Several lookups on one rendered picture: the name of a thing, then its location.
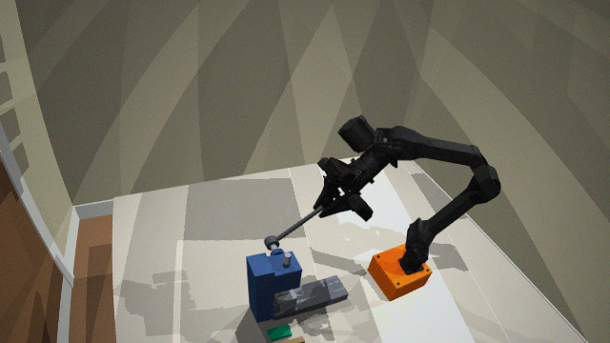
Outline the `green flat block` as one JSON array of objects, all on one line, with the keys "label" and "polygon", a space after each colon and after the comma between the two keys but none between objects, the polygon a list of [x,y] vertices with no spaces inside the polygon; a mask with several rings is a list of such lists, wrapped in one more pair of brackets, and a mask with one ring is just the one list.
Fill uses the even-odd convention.
[{"label": "green flat block", "polygon": [[267,330],[267,333],[272,342],[282,339],[282,338],[286,338],[288,336],[292,336],[292,333],[289,329],[288,324],[285,324],[285,325],[282,325],[279,327],[275,327],[273,329],[269,329],[269,330]]}]

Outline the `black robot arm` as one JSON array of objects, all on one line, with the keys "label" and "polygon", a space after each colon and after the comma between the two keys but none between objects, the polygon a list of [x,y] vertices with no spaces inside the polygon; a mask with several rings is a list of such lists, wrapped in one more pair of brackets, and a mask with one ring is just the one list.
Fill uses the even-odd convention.
[{"label": "black robot arm", "polygon": [[[475,145],[429,138],[403,126],[395,126],[393,129],[376,128],[374,131],[362,114],[348,120],[337,134],[357,153],[365,151],[359,157],[375,175],[388,163],[397,168],[397,161],[419,158],[469,166],[474,174],[466,190],[432,218],[418,218],[410,223],[405,242],[406,252],[397,260],[407,275],[424,270],[422,263],[428,260],[429,246],[438,233],[475,205],[491,201],[500,194],[501,186],[496,169],[488,165]],[[387,142],[383,142],[384,138]],[[322,170],[330,181],[343,185],[348,192],[362,174],[360,170],[353,169],[355,164],[354,161],[347,164],[330,157]]]}]

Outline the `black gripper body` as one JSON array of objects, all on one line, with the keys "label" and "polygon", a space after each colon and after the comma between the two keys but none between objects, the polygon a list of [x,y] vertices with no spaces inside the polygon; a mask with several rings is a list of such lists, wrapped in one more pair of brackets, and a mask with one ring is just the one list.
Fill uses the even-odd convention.
[{"label": "black gripper body", "polygon": [[[325,166],[325,164],[327,163],[327,161],[329,160],[328,157],[322,158],[317,162],[317,165],[323,169],[323,167]],[[350,160],[351,162],[354,161],[356,164],[354,165],[353,169],[355,170],[355,172],[357,170],[360,170],[362,172],[361,177],[358,179],[358,181],[356,182],[355,186],[350,189],[349,192],[346,191],[345,187],[343,185],[340,185],[337,182],[332,182],[330,181],[328,178],[328,180],[330,181],[330,183],[332,183],[337,189],[341,188],[344,191],[344,195],[342,196],[342,199],[352,207],[352,209],[357,213],[357,215],[359,217],[361,217],[362,219],[364,219],[366,222],[372,217],[373,211],[370,208],[370,206],[363,200],[363,198],[360,196],[361,195],[361,190],[363,188],[366,187],[366,185],[368,183],[370,183],[371,185],[373,185],[375,183],[375,181],[373,180],[376,176],[375,174],[367,167],[366,163],[359,157],[357,160],[355,160],[354,158],[352,158]]]}]

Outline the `blue arbor press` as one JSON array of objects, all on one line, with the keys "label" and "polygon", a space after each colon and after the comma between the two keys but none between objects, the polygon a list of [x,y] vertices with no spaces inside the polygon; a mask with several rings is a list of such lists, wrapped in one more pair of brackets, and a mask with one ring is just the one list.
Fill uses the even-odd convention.
[{"label": "blue arbor press", "polygon": [[[281,239],[325,210],[333,201],[335,200],[332,197],[325,197],[321,202],[322,206],[307,214],[287,231],[278,237],[266,237],[264,243],[266,248],[272,251],[271,256],[266,253],[246,256],[249,306],[257,323],[311,312],[347,299],[348,292],[337,274],[299,286],[302,268],[294,253],[278,248]],[[275,294],[286,295],[290,290],[294,290],[297,297],[296,307],[281,312]]]}]

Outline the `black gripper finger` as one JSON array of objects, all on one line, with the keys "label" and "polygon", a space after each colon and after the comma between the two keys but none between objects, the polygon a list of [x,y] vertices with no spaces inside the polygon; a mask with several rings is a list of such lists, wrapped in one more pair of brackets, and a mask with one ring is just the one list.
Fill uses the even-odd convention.
[{"label": "black gripper finger", "polygon": [[323,212],[321,212],[318,216],[320,218],[338,213],[338,212],[346,212],[353,211],[352,207],[348,205],[343,199],[342,196],[337,193],[335,197],[335,201],[333,201]]},{"label": "black gripper finger", "polygon": [[327,177],[325,175],[323,175],[323,178],[324,178],[324,187],[323,187],[323,190],[322,190],[320,196],[317,198],[315,205],[313,206],[314,210],[316,210],[317,208],[322,206],[321,202],[325,197],[332,197],[333,199],[335,199],[337,193],[341,194],[341,191],[338,190],[332,183],[330,183],[330,181],[327,179]]}]

